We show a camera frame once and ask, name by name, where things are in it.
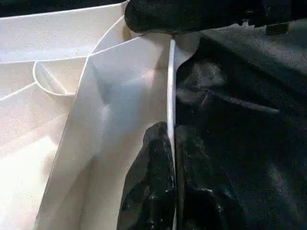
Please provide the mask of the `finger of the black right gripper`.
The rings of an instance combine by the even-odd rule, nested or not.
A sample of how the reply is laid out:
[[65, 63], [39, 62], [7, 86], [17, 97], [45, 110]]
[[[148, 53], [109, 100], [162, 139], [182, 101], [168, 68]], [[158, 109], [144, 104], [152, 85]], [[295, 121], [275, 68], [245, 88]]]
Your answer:
[[242, 24], [261, 10], [260, 0], [131, 0], [124, 18], [134, 32], [180, 33]]

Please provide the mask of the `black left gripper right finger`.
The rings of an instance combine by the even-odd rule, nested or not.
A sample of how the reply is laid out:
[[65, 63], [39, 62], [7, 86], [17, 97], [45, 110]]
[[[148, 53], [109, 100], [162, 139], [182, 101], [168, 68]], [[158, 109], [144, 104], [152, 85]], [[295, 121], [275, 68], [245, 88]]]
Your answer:
[[194, 127], [176, 127], [175, 151], [177, 229], [247, 229], [244, 211], [226, 173], [208, 156]]

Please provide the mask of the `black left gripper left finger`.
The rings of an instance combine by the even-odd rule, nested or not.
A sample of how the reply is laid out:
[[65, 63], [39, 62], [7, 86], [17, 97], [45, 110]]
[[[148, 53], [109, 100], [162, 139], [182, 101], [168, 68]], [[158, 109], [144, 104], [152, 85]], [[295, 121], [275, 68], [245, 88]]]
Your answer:
[[166, 122], [150, 126], [123, 187], [118, 230], [171, 230], [176, 179]]

